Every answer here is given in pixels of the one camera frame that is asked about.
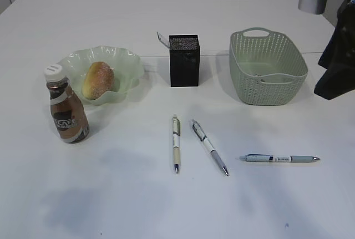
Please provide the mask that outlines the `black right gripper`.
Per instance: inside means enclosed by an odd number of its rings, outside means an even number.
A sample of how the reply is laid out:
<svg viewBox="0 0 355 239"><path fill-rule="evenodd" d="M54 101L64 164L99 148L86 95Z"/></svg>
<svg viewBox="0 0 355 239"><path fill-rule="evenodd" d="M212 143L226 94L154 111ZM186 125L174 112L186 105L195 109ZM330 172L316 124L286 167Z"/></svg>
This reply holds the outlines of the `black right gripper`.
<svg viewBox="0 0 355 239"><path fill-rule="evenodd" d="M354 0L344 0L337 11L337 24L318 64L327 70L314 93L332 100L354 90Z"/></svg>

